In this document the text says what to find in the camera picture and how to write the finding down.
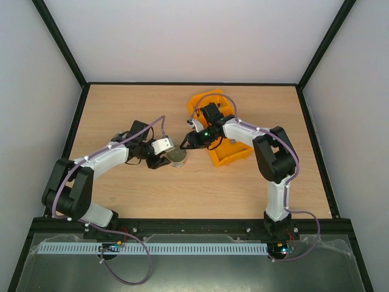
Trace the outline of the yellow star candy bin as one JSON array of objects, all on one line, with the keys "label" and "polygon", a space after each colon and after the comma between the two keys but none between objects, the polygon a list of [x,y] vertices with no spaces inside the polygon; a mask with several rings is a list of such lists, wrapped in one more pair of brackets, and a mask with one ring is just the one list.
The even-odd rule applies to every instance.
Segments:
[{"label": "yellow star candy bin", "polygon": [[253,152],[253,148],[241,142],[232,142],[227,138],[219,138],[211,143],[207,151],[213,165],[220,167],[248,158]]}]

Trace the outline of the gold jar lid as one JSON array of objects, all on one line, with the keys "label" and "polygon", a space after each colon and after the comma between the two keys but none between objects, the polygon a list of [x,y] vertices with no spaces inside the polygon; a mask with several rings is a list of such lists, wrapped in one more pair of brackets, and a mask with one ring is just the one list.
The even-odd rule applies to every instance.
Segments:
[{"label": "gold jar lid", "polygon": [[187,157],[187,152],[186,152],[186,150],[182,150],[178,147],[172,151],[169,151],[166,154],[166,157],[167,158],[184,158],[184,157]]}]

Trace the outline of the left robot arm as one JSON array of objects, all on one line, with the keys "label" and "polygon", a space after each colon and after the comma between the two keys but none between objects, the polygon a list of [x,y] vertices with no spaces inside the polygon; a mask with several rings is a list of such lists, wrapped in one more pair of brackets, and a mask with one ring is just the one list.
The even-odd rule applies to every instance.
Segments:
[{"label": "left robot arm", "polygon": [[166,152],[174,148],[173,141],[162,132],[162,138],[148,138],[153,124],[135,120],[128,131],[117,133],[102,149],[82,158],[61,158],[55,163],[42,204],[54,218],[80,220],[101,228],[111,224],[117,213],[92,201],[94,181],[110,169],[136,158],[145,161],[149,169],[168,165]]}]

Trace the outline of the yellow lollipop bin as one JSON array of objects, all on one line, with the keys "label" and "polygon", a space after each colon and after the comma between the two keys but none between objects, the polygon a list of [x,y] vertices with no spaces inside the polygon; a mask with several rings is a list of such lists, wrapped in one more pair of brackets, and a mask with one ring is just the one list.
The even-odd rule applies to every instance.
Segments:
[{"label": "yellow lollipop bin", "polygon": [[224,93],[221,89],[214,89],[202,94],[194,95],[187,103],[187,109],[189,113],[193,113],[193,117],[197,119],[202,117],[201,108],[205,107],[209,103],[214,103],[218,109],[224,105],[232,106],[223,94]]}]

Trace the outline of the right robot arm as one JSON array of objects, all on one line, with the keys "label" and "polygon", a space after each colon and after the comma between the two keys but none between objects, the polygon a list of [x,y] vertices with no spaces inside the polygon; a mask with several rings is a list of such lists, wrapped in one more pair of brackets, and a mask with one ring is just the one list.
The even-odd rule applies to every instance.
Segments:
[{"label": "right robot arm", "polygon": [[206,126],[191,116],[187,123],[192,131],[186,134],[180,148],[207,148],[218,139],[235,140],[253,148],[258,169],[267,180],[264,228],[268,236],[280,237],[291,223],[290,184],[300,169],[298,157],[285,130],[282,127],[257,127],[233,114],[224,116],[215,103],[203,107],[201,112]]}]

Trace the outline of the clear glass jar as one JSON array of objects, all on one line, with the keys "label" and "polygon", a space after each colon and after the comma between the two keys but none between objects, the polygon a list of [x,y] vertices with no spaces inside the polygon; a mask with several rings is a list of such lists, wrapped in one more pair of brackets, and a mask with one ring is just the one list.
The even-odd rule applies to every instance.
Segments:
[{"label": "clear glass jar", "polygon": [[187,158],[168,158],[170,165],[175,168],[183,167],[187,161]]}]

